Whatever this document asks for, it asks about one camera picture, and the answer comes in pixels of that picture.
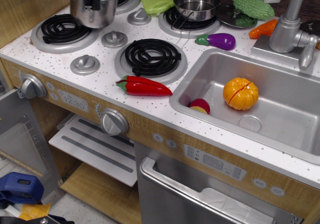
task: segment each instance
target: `red chili pepper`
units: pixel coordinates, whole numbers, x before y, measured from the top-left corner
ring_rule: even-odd
[[[171,96],[171,90],[165,85],[140,76],[126,75],[115,82],[125,93],[134,96]]]

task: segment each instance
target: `orange carrot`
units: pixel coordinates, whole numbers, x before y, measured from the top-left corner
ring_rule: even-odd
[[[261,35],[270,37],[274,32],[277,22],[278,20],[272,19],[270,21],[267,21],[266,23],[261,24],[260,26],[256,27],[255,29],[252,29],[249,32],[249,37],[259,38]]]

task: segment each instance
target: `purple eggplant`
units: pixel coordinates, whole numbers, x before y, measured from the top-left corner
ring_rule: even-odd
[[[211,35],[200,35],[195,40],[199,45],[212,46],[226,51],[230,51],[236,47],[236,39],[228,33],[217,33]]]

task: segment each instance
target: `toy pumpkin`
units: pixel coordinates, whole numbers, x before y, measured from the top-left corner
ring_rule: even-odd
[[[258,87],[245,78],[236,77],[224,85],[223,99],[228,106],[236,110],[250,109],[257,103],[258,98]]]

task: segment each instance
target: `oven rack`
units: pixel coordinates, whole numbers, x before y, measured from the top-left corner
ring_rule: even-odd
[[[137,182],[134,144],[86,118],[73,115],[49,144],[130,187]]]

